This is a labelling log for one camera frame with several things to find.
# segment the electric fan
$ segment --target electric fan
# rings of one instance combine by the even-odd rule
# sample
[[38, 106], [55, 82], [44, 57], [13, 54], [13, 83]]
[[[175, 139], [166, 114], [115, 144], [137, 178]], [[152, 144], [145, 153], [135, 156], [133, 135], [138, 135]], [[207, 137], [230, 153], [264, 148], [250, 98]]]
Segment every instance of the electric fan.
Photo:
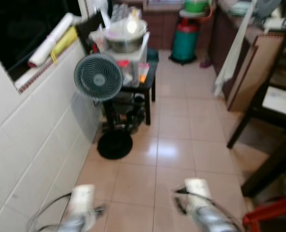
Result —
[[128, 131], [114, 129], [116, 114], [111, 100], [123, 85], [118, 64], [105, 54], [88, 55], [76, 65], [74, 81], [80, 92], [103, 103], [110, 130], [98, 142], [100, 155], [110, 160], [126, 156], [132, 149], [132, 138]]

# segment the stainless steel bowl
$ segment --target stainless steel bowl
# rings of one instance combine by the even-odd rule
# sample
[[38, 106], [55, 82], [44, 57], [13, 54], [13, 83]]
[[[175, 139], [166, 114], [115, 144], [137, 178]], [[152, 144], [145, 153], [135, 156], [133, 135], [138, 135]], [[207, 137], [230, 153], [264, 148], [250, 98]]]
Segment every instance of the stainless steel bowl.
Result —
[[110, 41], [109, 39], [106, 39], [106, 41], [114, 51], [120, 53], [129, 53], [140, 49], [143, 43], [143, 37], [144, 34], [136, 39], [130, 39], [124, 41]]

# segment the green bucket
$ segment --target green bucket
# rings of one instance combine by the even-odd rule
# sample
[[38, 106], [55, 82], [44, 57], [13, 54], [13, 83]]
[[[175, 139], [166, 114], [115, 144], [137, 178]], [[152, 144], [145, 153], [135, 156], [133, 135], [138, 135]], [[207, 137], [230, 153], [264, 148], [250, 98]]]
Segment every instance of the green bucket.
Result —
[[185, 10], [191, 13], [204, 12], [208, 1], [185, 1]]

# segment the plastic wrap roll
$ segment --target plastic wrap roll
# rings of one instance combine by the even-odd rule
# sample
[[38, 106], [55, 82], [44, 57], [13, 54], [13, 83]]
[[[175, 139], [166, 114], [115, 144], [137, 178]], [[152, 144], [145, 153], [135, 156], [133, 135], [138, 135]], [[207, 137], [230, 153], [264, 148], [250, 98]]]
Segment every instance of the plastic wrap roll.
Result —
[[56, 45], [57, 41], [66, 32], [72, 22], [73, 14], [66, 13], [62, 20], [57, 24], [57, 26], [38, 47], [35, 53], [30, 57], [28, 65], [31, 68], [41, 66], [45, 62], [47, 57], [50, 55], [51, 50]]

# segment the window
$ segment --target window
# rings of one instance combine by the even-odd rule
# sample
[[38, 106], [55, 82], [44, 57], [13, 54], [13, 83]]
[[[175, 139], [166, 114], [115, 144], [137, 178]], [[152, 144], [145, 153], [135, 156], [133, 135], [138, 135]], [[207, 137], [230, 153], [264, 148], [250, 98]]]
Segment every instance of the window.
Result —
[[13, 81], [67, 12], [81, 16], [77, 0], [0, 0], [0, 62]]

